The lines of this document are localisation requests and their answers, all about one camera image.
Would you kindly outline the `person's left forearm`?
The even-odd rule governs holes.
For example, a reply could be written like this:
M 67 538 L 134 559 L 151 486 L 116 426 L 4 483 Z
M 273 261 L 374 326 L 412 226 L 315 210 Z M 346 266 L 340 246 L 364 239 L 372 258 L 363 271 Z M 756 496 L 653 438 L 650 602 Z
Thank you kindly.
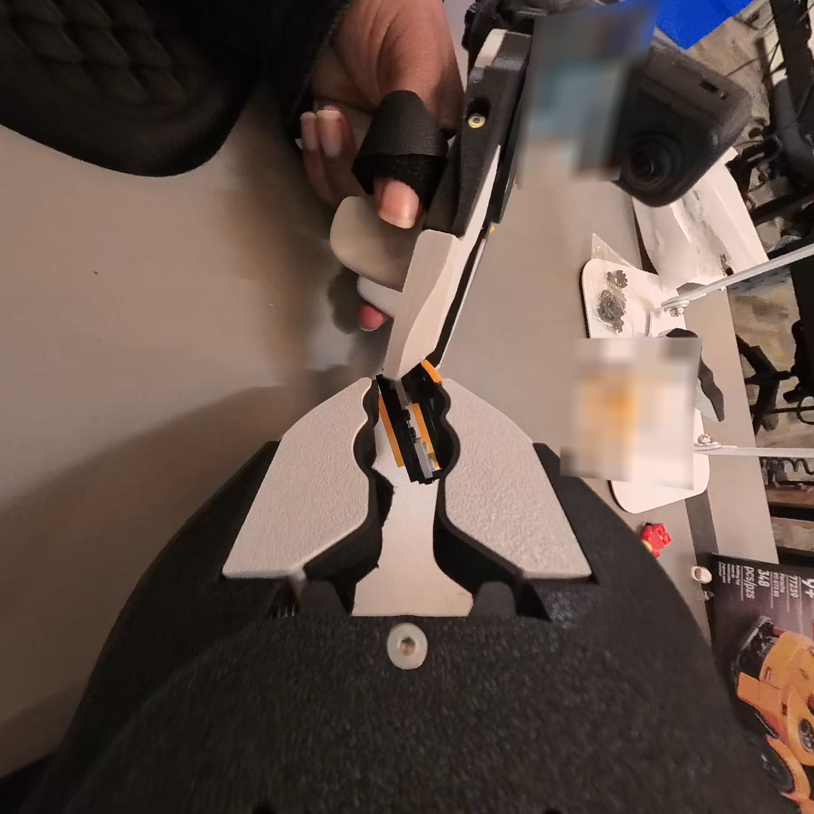
M 186 173 L 218 152 L 258 83 L 290 127 L 349 5 L 2 1 L 2 127 L 100 168 Z

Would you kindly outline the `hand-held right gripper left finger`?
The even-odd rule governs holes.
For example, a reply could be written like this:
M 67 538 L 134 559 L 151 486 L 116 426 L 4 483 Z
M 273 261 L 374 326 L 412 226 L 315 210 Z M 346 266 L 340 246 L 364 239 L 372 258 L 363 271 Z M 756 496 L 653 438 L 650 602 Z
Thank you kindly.
M 223 565 L 227 579 L 281 579 L 340 598 L 378 566 L 390 482 L 374 468 L 379 388 L 361 378 L 280 440 Z

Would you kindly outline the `plastic bag with lego pieces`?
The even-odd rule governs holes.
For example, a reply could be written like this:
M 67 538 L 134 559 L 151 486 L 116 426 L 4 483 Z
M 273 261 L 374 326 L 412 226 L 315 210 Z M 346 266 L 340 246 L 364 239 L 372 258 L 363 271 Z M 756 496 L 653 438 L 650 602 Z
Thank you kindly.
M 580 291 L 588 338 L 658 335 L 661 279 L 626 261 L 597 234 L 580 272 Z

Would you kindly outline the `orange black lego car section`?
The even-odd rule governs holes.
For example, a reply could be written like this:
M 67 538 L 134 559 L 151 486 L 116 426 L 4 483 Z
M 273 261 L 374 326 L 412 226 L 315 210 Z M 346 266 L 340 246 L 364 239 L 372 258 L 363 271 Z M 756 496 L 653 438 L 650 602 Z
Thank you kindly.
M 432 483 L 443 469 L 441 376 L 423 360 L 401 379 L 379 375 L 376 383 L 379 416 L 397 467 L 413 483 Z

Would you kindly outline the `person's left hand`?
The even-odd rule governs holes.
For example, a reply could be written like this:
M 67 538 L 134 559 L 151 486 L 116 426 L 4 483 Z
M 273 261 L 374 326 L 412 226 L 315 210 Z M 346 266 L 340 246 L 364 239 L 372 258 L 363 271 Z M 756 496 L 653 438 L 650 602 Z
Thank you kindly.
M 457 129 L 464 93 L 442 2 L 352 2 L 317 58 L 310 90 L 325 106 L 300 117 L 304 170 L 318 197 L 337 207 L 362 194 L 351 172 L 355 137 L 337 103 L 373 112 L 384 96 L 407 90 L 442 130 Z

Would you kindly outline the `black office chair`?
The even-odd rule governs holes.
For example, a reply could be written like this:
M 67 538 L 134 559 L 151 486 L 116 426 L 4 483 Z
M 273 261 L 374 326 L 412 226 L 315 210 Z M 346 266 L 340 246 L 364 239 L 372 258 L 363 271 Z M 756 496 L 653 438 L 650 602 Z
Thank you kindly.
M 812 249 L 812 2 L 771 1 L 768 6 L 785 78 L 774 81 L 774 56 L 758 39 L 768 119 L 750 131 L 746 148 L 728 162 L 728 168 L 753 225 L 781 220 L 791 233 L 791 240 L 772 249 L 769 257 L 785 261 L 781 269 L 790 272 L 799 319 L 791 327 L 795 355 L 789 371 L 779 371 L 760 348 L 738 338 L 738 350 L 754 372 L 745 383 L 757 389 L 756 401 L 750 406 L 754 432 L 770 429 L 772 421 L 784 413 L 812 425 L 812 255 L 789 263 L 793 250 Z

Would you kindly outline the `lego set box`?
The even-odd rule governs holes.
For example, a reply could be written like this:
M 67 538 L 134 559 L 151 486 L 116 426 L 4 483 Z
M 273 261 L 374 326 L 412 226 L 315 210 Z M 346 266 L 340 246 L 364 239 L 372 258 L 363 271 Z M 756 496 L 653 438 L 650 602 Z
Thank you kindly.
M 784 812 L 813 812 L 812 558 L 713 555 L 708 616 L 716 662 Z

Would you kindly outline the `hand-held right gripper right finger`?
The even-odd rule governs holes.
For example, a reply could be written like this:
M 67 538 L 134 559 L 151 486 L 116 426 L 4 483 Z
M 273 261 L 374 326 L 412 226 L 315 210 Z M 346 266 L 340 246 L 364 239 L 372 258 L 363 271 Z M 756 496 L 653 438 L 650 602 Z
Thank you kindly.
M 449 463 L 438 487 L 434 557 L 475 597 L 506 585 L 517 598 L 542 582 L 577 583 L 591 565 L 534 443 L 497 408 L 444 379 Z

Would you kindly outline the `blue plastic bin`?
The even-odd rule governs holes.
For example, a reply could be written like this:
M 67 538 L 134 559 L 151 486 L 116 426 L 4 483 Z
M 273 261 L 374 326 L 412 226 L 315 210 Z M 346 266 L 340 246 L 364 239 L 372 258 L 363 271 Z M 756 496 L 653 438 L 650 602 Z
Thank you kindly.
M 773 26 L 770 2 L 663 1 L 651 42 L 685 51 L 701 42 L 746 46 Z

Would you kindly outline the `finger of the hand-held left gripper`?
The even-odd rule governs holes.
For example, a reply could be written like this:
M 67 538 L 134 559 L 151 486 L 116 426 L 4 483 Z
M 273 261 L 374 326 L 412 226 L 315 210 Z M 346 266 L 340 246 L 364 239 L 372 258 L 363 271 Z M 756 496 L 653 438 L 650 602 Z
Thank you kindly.
M 491 234 L 482 230 L 460 239 L 437 230 L 420 233 L 393 317 L 385 378 L 402 379 L 422 361 L 443 361 Z

